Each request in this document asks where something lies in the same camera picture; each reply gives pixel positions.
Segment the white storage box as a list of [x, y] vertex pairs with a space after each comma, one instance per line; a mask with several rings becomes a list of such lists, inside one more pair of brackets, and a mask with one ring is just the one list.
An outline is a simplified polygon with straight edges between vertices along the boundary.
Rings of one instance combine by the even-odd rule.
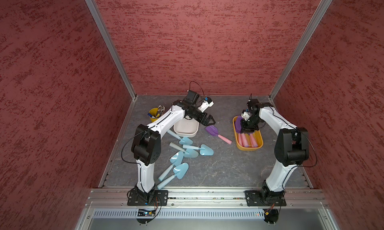
[[181, 137], [195, 137], [199, 130], [199, 122], [195, 119], [182, 119], [174, 125], [174, 132]]

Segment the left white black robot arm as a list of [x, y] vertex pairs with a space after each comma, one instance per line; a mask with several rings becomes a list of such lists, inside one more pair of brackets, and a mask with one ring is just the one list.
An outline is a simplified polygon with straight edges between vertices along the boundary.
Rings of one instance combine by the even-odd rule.
[[131, 151], [136, 160], [134, 164], [138, 167], [138, 182], [132, 192], [144, 204], [150, 204], [155, 197], [154, 167], [161, 154], [161, 139], [164, 134], [187, 116], [204, 126], [214, 125], [214, 118], [205, 112], [213, 104], [210, 97], [204, 98], [200, 106], [189, 98], [177, 100], [158, 120], [136, 128], [135, 135], [131, 138]]

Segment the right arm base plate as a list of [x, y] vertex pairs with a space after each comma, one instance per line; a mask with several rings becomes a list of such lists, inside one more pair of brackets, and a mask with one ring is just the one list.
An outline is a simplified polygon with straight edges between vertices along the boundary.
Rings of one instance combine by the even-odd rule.
[[285, 207], [287, 205], [284, 191], [273, 192], [262, 189], [259, 191], [248, 190], [244, 193], [248, 207], [271, 207], [272, 205]]

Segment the purple shovel small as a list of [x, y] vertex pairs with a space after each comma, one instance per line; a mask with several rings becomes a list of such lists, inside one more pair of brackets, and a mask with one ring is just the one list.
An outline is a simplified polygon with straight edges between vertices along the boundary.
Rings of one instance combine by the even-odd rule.
[[250, 137], [250, 140], [251, 140], [251, 145], [252, 145], [252, 147], [253, 147], [253, 148], [257, 148], [257, 147], [258, 147], [258, 143], [257, 143], [257, 141], [256, 141], [256, 139], [255, 139], [255, 137], [254, 137], [254, 135], [253, 135], [253, 134], [250, 134], [249, 137]]

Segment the yellow storage box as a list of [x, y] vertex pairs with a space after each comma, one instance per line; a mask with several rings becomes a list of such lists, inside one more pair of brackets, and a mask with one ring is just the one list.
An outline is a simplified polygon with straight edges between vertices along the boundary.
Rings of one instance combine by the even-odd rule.
[[233, 129], [237, 148], [241, 151], [255, 151], [262, 148], [264, 141], [260, 131], [255, 131], [252, 134], [245, 134], [245, 139], [247, 140], [248, 146], [245, 147], [243, 145], [243, 137], [236, 128], [237, 118], [238, 116], [233, 118]]

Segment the light blue shovel back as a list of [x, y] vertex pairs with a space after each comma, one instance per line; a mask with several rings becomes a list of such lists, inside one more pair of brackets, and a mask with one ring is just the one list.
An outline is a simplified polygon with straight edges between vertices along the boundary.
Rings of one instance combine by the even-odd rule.
[[169, 133], [171, 136], [175, 137], [179, 140], [179, 144], [181, 145], [193, 145], [193, 141], [189, 139], [188, 137], [180, 137], [175, 132], [168, 130], [167, 133]]

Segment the purple shovel front pink handle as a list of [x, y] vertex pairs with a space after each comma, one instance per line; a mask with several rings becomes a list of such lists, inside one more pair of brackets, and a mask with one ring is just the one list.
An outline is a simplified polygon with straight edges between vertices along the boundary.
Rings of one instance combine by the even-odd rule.
[[242, 140], [242, 137], [241, 137], [241, 134], [240, 134], [240, 133], [238, 133], [238, 142], [239, 142], [239, 145], [240, 145], [241, 147], [244, 146], [244, 144], [243, 144], [243, 140]]

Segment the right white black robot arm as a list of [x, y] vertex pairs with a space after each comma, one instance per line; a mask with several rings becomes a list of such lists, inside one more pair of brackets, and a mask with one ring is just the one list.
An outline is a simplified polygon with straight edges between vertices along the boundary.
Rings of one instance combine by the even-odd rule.
[[285, 184], [293, 171], [309, 158], [308, 131], [290, 123], [270, 103], [250, 98], [247, 109], [242, 112], [240, 133], [251, 134], [258, 131], [259, 123], [268, 124], [277, 134], [274, 154], [276, 162], [262, 188], [256, 191], [260, 205], [283, 203]]

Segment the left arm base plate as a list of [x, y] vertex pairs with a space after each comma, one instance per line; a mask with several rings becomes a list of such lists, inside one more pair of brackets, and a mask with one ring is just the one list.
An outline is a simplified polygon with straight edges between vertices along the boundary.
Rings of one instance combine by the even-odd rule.
[[159, 205], [166, 206], [168, 202], [169, 191], [167, 190], [152, 190], [149, 193], [144, 193], [137, 188], [131, 189], [127, 193], [128, 206], [150, 206]]

